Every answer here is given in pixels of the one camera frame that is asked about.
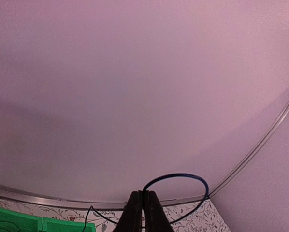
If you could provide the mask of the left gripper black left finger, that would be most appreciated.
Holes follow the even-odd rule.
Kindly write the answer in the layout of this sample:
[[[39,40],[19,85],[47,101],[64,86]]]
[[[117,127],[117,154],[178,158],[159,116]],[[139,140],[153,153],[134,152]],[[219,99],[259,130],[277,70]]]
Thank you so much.
[[[113,232],[140,232],[142,230],[142,191],[133,191]]]

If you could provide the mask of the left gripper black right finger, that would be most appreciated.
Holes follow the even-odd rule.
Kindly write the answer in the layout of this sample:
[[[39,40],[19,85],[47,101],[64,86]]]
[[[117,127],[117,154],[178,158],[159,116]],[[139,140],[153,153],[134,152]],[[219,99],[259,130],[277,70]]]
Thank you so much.
[[[146,232],[174,232],[154,191],[144,191]]]

